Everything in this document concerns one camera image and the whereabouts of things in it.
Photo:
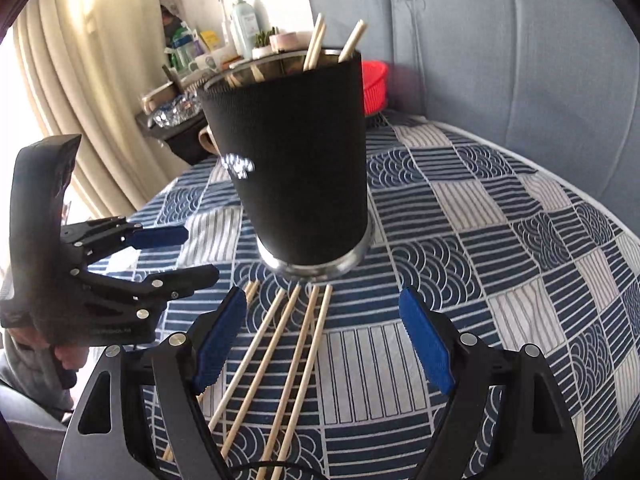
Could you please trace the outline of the person's left hand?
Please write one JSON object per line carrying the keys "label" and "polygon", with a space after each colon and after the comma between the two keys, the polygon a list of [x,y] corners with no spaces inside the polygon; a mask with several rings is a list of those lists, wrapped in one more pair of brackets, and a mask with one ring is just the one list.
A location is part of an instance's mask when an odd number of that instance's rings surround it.
{"label": "person's left hand", "polygon": [[[47,350],[51,345],[33,327],[8,328],[6,333],[14,342],[32,350]],[[89,348],[78,346],[54,346],[54,356],[64,370],[80,370],[88,360]]]}

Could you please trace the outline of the grey sleeve forearm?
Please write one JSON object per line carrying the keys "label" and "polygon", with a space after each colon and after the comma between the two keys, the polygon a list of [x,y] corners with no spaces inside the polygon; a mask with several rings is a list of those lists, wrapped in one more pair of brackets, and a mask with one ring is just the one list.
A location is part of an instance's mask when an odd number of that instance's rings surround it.
{"label": "grey sleeve forearm", "polygon": [[50,344],[33,328],[2,330],[1,380],[61,417],[73,407],[70,392],[61,385]]}

